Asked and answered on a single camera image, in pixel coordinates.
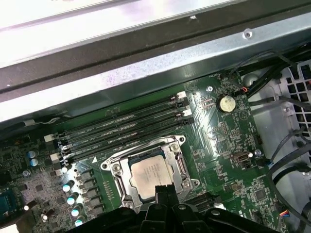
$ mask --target screw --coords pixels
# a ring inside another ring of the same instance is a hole
[[[215,216],[220,215],[219,211],[217,211],[217,210],[212,210],[210,213],[211,213],[212,215],[215,215]]]
[[[114,164],[114,165],[112,166],[112,169],[113,169],[114,171],[119,171],[119,170],[120,170],[120,165],[119,165],[119,164]]]
[[[213,91],[213,87],[212,87],[212,86],[208,86],[208,87],[206,88],[206,91],[207,91],[207,92],[212,92],[212,91]]]
[[[185,209],[186,209],[186,206],[185,206],[185,205],[179,205],[178,208],[179,208],[180,210],[185,210]]]
[[[171,149],[171,151],[178,151],[177,144],[171,144],[170,149]]]
[[[30,176],[30,171],[29,170],[24,170],[23,171],[23,176],[24,177]]]
[[[254,154],[255,154],[255,156],[261,156],[262,152],[261,152],[261,150],[256,149],[256,150],[254,151]]]
[[[184,188],[189,188],[190,187],[190,182],[189,181],[184,181],[183,182],[183,187]]]
[[[127,208],[131,208],[131,209],[133,208],[132,204],[131,204],[131,203],[129,203],[129,202],[125,204],[125,207],[127,207]]]
[[[243,38],[244,38],[244,39],[247,39],[247,40],[248,40],[248,39],[250,39],[252,36],[253,36],[252,30],[250,30],[249,28],[244,30],[244,32],[243,32]]]

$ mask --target dimm slot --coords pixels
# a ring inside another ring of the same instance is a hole
[[[98,156],[98,155],[101,156],[106,151],[118,152],[118,151],[123,150],[125,148],[137,145],[139,143],[150,141],[153,138],[164,136],[167,133],[170,133],[172,131],[172,129],[175,129],[176,127],[184,126],[184,125],[191,124],[191,123],[193,123],[192,117],[188,118],[188,119],[179,120],[179,121],[173,122],[170,125],[164,125],[162,127],[157,127],[154,130],[146,132],[143,135],[137,135],[135,137],[129,138],[128,140],[124,140],[124,141],[121,141],[119,143],[109,145],[106,148],[101,148],[100,150],[95,150],[95,151],[92,151],[91,153],[84,154],[84,155],[79,156],[79,157],[68,158],[68,159],[70,159],[72,162],[76,162],[79,160],[86,159],[89,156]]]
[[[71,151],[78,150],[82,147],[98,143],[102,140],[108,140],[110,138],[113,138],[116,136],[116,134],[129,133],[131,131],[138,130],[143,127],[149,127],[151,125],[163,122],[165,120],[169,120],[171,118],[177,117],[178,114],[181,116],[182,113],[172,112],[170,110],[168,112],[160,113],[143,120],[133,121],[129,124],[120,125],[117,128],[94,134],[91,137],[83,138],[83,140],[70,142],[68,145],[64,146],[63,149],[66,150],[66,148],[69,148]]]
[[[92,123],[89,123],[87,125],[77,127],[77,128],[70,130],[70,131],[65,131],[65,132],[63,132],[63,135],[60,134],[60,136],[61,137],[64,136],[65,138],[66,137],[76,138],[76,137],[80,137],[82,134],[83,134],[82,136],[84,136],[86,133],[87,134],[92,133],[93,130],[96,130],[96,129],[99,129],[101,127],[108,125],[108,123],[114,124],[114,123],[116,123],[115,121],[131,119],[133,117],[131,115],[133,115],[133,114],[139,116],[139,114],[144,113],[144,112],[150,112],[150,111],[154,110],[155,108],[166,107],[168,105],[172,105],[172,103],[174,103],[174,102],[178,103],[178,101],[176,101],[176,100],[178,100],[178,99],[176,99],[176,96],[171,96],[171,97],[164,98],[164,99],[161,99],[161,100],[158,100],[158,101],[155,101],[155,102],[152,102],[152,103],[149,103],[149,104],[146,104],[146,105],[143,105],[143,106],[131,109],[131,110],[122,111],[122,112],[119,112],[118,114],[115,114],[113,116],[105,117],[104,120],[92,122]]]
[[[93,150],[101,150],[101,148],[107,147],[109,145],[114,145],[114,144],[118,145],[119,142],[126,140],[127,138],[133,138],[133,137],[136,137],[138,135],[148,134],[148,132],[152,132],[152,130],[154,130],[154,129],[160,128],[163,125],[170,125],[176,121],[177,121],[176,119],[170,118],[170,119],[168,119],[166,121],[162,121],[158,124],[153,124],[147,128],[139,128],[137,130],[130,131],[129,133],[123,133],[122,135],[121,134],[115,135],[114,137],[112,137],[108,140],[101,141],[99,143],[95,143],[95,144],[92,144],[90,146],[83,147],[80,150],[70,150],[70,152],[69,153],[67,152],[66,154],[70,157],[71,156],[77,156],[77,155],[80,155],[83,153],[88,153],[88,152],[93,151]]]

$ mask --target black cable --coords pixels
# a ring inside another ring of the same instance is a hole
[[[279,199],[279,201],[282,202],[294,216],[296,216],[298,219],[305,222],[309,226],[311,226],[311,221],[309,221],[305,216],[302,216],[297,210],[295,210],[280,194],[279,190],[276,188],[273,182],[273,174],[277,170],[282,168],[283,166],[299,158],[300,156],[302,156],[303,154],[307,153],[310,150],[311,150],[311,144],[310,143],[305,144],[303,147],[296,149],[292,153],[280,159],[267,173],[267,178],[268,178],[270,188],[276,194],[276,197]]]
[[[265,98],[262,100],[249,102],[249,105],[250,106],[257,106],[257,105],[262,105],[262,104],[272,103],[272,102],[275,102],[274,97],[268,97],[268,98]]]
[[[311,51],[304,52],[302,54],[291,57],[290,60],[292,62],[299,62],[307,60],[311,57]],[[279,74],[283,69],[288,67],[286,62],[280,62],[274,65],[271,69],[269,69],[262,77],[260,77],[257,81],[253,82],[253,84],[249,87],[250,91],[247,93],[247,97],[251,97],[260,91],[269,81]]]
[[[301,107],[301,108],[304,108],[306,110],[311,111],[311,104],[309,104],[309,103],[304,103],[304,102],[301,102],[299,100],[294,100],[294,99],[284,97],[284,96],[279,96],[279,100],[282,102],[292,103],[298,107]],[[276,102],[275,98],[274,97],[268,97],[268,98],[258,100],[258,101],[251,101],[251,102],[249,102],[249,105],[250,106],[257,106],[257,105],[262,105],[262,104],[272,103],[272,102]]]
[[[311,220],[311,201],[309,201],[305,207],[303,207],[301,215],[309,220]],[[303,233],[306,229],[306,223],[303,221],[299,222],[296,233]]]
[[[277,146],[276,150],[274,151],[273,155],[271,156],[271,163],[274,161],[274,159],[276,158],[278,152],[281,150],[281,148],[285,145],[285,143],[291,139],[291,137],[293,137],[296,134],[301,134],[304,131],[304,127],[302,127],[299,130],[294,130],[291,133],[289,133],[287,136],[285,136],[282,141],[279,143],[279,145]]]
[[[292,57],[294,55],[298,55],[298,54],[300,54],[302,52],[306,52],[308,50],[311,50],[311,43],[307,43],[303,46],[300,46],[295,50],[287,50],[284,53],[284,56],[285,57]],[[249,65],[245,65],[245,66],[241,67],[239,69],[239,74],[241,76],[243,76],[245,74],[249,74],[249,73],[254,72],[256,70],[260,70],[260,69],[270,67],[271,65],[277,64],[279,62],[281,62],[279,57],[272,57],[272,58],[268,58],[268,59],[265,59],[265,60],[262,60],[262,61],[259,61],[256,63],[251,63]]]
[[[276,185],[284,176],[294,171],[310,172],[311,168],[306,164],[295,164],[294,166],[288,167],[277,174],[273,179],[273,183]]]

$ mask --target electrolytic capacitor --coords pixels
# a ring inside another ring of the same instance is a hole
[[[27,152],[26,155],[27,155],[28,158],[33,159],[33,158],[35,158],[38,154],[39,154],[38,152],[31,150],[31,151]]]
[[[30,165],[31,165],[31,166],[38,166],[40,163],[41,163],[41,160],[40,160],[40,159],[32,159],[32,160],[30,161]]]
[[[44,221],[48,220],[52,215],[54,215],[55,211],[54,209],[49,209],[48,212],[46,212],[43,216],[42,219]]]
[[[79,214],[80,214],[80,212],[81,212],[81,210],[82,210],[82,207],[81,207],[80,205],[76,205],[76,206],[73,208],[73,210],[71,211],[71,215],[72,215],[73,217],[78,217]]]
[[[66,184],[64,184],[63,191],[64,192],[69,192],[71,190],[71,188],[73,187],[73,185],[74,185],[74,181],[73,180],[68,181]]]
[[[78,198],[79,194],[78,193],[73,193],[71,194],[68,198],[67,198],[67,204],[68,205],[73,205],[77,198]]]
[[[24,206],[24,210],[28,211],[28,210],[32,209],[35,205],[37,205],[37,202],[35,200],[32,200],[31,202],[27,203]]]
[[[79,216],[77,220],[74,222],[74,225],[78,227],[78,226],[81,226],[85,222],[86,222],[86,218],[84,216]]]
[[[64,166],[64,167],[62,167],[62,172],[63,173],[67,173],[68,170],[71,169],[71,168],[72,168],[72,165]]]

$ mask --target capacitor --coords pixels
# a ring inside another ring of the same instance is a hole
[[[229,95],[221,95],[216,101],[217,109],[223,113],[231,113],[237,106],[235,99]]]
[[[68,181],[66,184],[64,184],[63,191],[69,192],[71,190],[71,188],[73,187],[73,185],[74,185],[74,181],[72,181],[72,180]]]
[[[35,205],[37,205],[37,202],[35,200],[32,200],[31,202],[27,203],[24,206],[24,210],[28,211],[28,210],[32,209]]]
[[[77,198],[78,198],[79,194],[78,193],[73,193],[71,194],[68,198],[67,198],[67,204],[68,205],[73,205]]]
[[[37,165],[39,165],[40,162],[41,162],[41,160],[39,160],[39,159],[32,159],[30,161],[30,165],[31,166],[37,166]]]
[[[71,211],[71,215],[72,215],[73,217],[78,217],[79,214],[80,214],[80,212],[81,212],[81,210],[82,210],[82,207],[81,207],[80,205],[76,205],[76,206],[73,208],[73,210]]]
[[[52,215],[54,215],[55,211],[54,209],[49,209],[48,212],[46,212],[43,216],[42,219],[44,221],[48,220]]]
[[[77,220],[74,222],[74,225],[78,227],[78,226],[81,226],[85,222],[86,222],[86,218],[84,216],[79,216]]]
[[[35,158],[38,154],[39,154],[38,152],[31,150],[31,151],[27,152],[26,155],[27,155],[28,158],[33,159],[33,158]]]

